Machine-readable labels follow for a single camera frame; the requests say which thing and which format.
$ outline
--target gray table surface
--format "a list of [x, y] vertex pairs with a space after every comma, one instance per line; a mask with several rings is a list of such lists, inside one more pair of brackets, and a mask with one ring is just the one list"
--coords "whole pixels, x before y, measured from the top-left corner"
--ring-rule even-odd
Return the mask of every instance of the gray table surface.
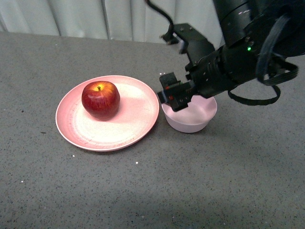
[[[165, 44], [0, 32], [0, 228], [304, 228], [304, 60], [289, 59], [299, 76], [273, 105], [219, 94], [194, 134], [160, 109], [142, 140], [105, 154], [60, 135], [64, 95], [102, 75], [158, 92], [159, 73], [185, 81], [187, 57]], [[236, 93], [273, 96], [257, 81]]]

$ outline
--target pink plate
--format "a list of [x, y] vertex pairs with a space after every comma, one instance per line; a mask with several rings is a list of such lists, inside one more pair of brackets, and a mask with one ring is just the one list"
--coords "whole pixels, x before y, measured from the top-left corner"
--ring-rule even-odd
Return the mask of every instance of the pink plate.
[[[114, 83], [121, 96], [118, 113], [106, 122], [94, 119], [81, 104], [84, 87], [100, 80]], [[108, 75], [87, 80], [70, 90], [58, 105], [56, 125], [73, 145], [106, 152], [139, 141], [153, 127], [158, 114], [158, 98], [148, 85], [128, 76]]]

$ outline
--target white curtain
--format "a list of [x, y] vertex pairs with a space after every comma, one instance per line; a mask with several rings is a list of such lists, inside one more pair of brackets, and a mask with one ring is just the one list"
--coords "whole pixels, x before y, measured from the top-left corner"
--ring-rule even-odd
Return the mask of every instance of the white curtain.
[[[174, 23], [187, 22], [220, 46], [212, 0], [152, 2]], [[0, 31], [162, 43], [168, 25], [144, 0], [0, 0]]]

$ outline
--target pink bowl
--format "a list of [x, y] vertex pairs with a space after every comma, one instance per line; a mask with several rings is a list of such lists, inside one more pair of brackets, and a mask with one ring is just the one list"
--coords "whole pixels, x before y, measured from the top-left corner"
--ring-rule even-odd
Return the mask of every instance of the pink bowl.
[[202, 130], [215, 116], [217, 103], [214, 97], [203, 98], [200, 95], [194, 95], [188, 107], [174, 112], [167, 104], [162, 104], [162, 109], [168, 124], [184, 133], [194, 133]]

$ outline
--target apple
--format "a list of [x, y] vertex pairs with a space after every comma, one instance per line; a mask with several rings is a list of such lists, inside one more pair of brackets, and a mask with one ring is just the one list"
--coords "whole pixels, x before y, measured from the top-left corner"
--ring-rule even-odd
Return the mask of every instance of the apple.
[[106, 121], [116, 115], [120, 106], [120, 93], [109, 81], [95, 81], [84, 87], [81, 103], [93, 117]]

